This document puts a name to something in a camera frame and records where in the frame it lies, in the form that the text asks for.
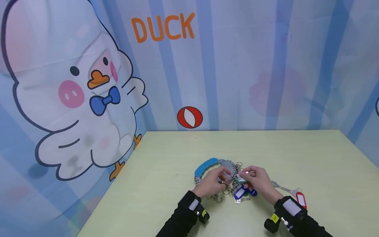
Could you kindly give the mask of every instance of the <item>red key tag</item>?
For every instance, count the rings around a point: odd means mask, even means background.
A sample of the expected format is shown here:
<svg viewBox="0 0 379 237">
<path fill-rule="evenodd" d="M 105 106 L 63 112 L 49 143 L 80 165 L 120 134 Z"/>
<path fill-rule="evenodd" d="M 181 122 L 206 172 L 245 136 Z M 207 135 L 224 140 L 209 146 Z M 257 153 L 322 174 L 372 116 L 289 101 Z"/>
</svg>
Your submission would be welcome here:
<svg viewBox="0 0 379 237">
<path fill-rule="evenodd" d="M 303 206 L 305 209 L 307 209 L 307 203 L 305 202 L 305 196 L 301 192 L 296 193 L 296 199 L 298 200 L 298 203 Z"/>
</svg>

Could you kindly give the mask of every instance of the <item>black sleeve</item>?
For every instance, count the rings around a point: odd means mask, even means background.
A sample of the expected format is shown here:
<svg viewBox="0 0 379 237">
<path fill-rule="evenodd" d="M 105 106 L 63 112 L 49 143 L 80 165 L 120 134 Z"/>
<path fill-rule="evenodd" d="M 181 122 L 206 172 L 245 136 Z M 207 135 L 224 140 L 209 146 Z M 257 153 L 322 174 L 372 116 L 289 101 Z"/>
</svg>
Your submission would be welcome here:
<svg viewBox="0 0 379 237">
<path fill-rule="evenodd" d="M 191 191 L 188 191 L 184 198 L 187 196 L 196 197 Z M 195 212 L 188 208 L 193 200 L 194 198 L 190 203 L 180 201 L 178 208 L 175 209 L 174 214 L 166 221 L 156 237 L 186 237 L 198 218 Z"/>
<path fill-rule="evenodd" d="M 294 226 L 295 237 L 332 237 L 325 228 L 319 226 L 318 223 L 310 216 L 306 215 L 297 226 Z"/>
</svg>

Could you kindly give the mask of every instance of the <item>orange duck foot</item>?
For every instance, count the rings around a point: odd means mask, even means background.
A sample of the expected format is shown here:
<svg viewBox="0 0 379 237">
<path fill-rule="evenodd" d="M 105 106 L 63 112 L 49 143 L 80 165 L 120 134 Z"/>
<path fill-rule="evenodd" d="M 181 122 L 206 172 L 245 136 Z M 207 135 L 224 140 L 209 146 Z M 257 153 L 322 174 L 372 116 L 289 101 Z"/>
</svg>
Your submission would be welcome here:
<svg viewBox="0 0 379 237">
<path fill-rule="evenodd" d="M 139 142 L 141 141 L 142 134 L 139 134 L 138 136 L 134 135 L 134 150 L 138 146 Z"/>
<path fill-rule="evenodd" d="M 109 176 L 109 181 L 112 181 L 113 179 L 115 179 L 117 177 L 117 175 L 120 173 L 121 169 L 123 168 L 123 166 L 125 165 L 125 162 L 122 162 L 120 164 L 119 161 L 117 161 L 117 163 L 114 164 L 115 165 L 115 169 L 114 171 L 111 173 L 111 175 Z"/>
</svg>

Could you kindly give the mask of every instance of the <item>yellow sticker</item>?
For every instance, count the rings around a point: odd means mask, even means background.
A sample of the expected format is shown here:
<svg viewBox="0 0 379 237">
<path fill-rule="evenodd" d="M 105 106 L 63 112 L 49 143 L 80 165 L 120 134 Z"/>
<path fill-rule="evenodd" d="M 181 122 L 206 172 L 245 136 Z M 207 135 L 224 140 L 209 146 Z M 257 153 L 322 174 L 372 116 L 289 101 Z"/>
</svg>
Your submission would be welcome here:
<svg viewBox="0 0 379 237">
<path fill-rule="evenodd" d="M 274 223 L 276 224 L 278 221 L 279 221 L 279 216 L 277 216 L 275 213 L 271 216 L 271 220 L 274 221 Z"/>
</svg>

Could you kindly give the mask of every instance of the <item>blue bow tie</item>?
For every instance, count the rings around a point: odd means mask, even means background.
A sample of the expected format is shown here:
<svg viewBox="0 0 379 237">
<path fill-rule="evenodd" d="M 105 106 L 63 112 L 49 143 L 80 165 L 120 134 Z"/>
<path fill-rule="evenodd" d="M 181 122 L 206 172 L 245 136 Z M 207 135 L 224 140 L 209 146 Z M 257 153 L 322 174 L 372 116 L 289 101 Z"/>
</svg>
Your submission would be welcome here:
<svg viewBox="0 0 379 237">
<path fill-rule="evenodd" d="M 117 105 L 120 103 L 120 92 L 117 87 L 113 86 L 108 92 L 107 97 L 102 96 L 93 96 L 89 99 L 89 105 L 91 107 L 92 112 L 94 112 L 97 116 L 102 116 L 105 112 L 106 106 L 109 103 Z"/>
</svg>

